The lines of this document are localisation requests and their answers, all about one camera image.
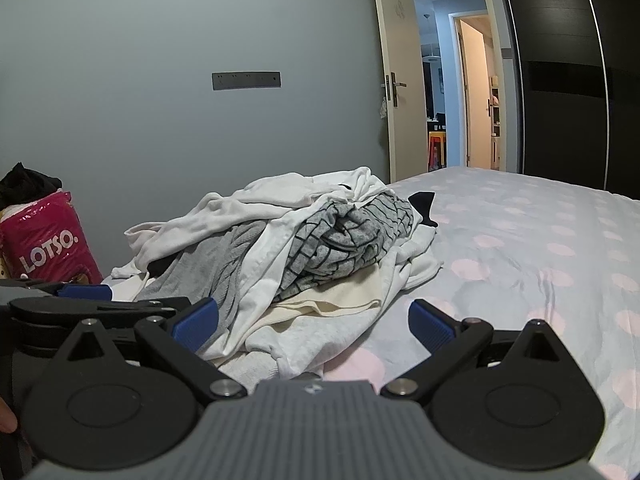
white door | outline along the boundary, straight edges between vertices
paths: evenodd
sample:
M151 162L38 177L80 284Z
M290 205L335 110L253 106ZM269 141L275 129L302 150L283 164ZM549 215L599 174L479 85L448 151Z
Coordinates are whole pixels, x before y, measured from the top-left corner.
M458 20L466 94L466 154L470 168L491 169L491 117L489 74L484 38L471 25Z
M376 7L388 99L390 176L395 182L428 168L420 33L414 0L376 0Z

black sliding wardrobe door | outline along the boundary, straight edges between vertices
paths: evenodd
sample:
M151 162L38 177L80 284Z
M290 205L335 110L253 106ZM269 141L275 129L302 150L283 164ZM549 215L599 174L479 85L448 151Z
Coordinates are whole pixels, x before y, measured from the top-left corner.
M607 191L640 199L640 0L591 0L609 89Z
M522 74L523 172L604 188L607 102L589 0L508 0Z

pink polka dot bedsheet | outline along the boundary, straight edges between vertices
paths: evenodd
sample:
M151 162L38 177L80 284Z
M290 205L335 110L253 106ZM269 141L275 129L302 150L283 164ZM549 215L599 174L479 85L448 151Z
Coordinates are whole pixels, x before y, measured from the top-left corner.
M607 413L592 463L614 480L640 471L640 201L520 174L447 168L390 186L433 191L435 278L401 294L380 320L324 367L326 380L375 387L429 353L411 335L409 305L425 298L451 316L498 329L549 322Z

finger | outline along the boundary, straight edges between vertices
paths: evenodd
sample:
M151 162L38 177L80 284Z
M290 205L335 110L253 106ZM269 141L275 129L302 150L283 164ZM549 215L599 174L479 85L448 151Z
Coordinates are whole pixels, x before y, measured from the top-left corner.
M18 419L0 397L0 433L13 433L18 428Z

blue gripper pad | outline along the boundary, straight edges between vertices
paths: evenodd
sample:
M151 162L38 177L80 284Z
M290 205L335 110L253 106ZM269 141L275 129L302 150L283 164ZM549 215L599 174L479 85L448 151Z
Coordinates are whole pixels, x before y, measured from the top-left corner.
M204 298L192 307L193 311L176 322L171 337L187 350L195 352L218 328L218 304Z
M409 307L409 330L432 354L456 337L453 327L425 310L417 301Z
M112 292L109 285L74 285L67 283L57 291L59 298L78 298L79 300L111 301Z

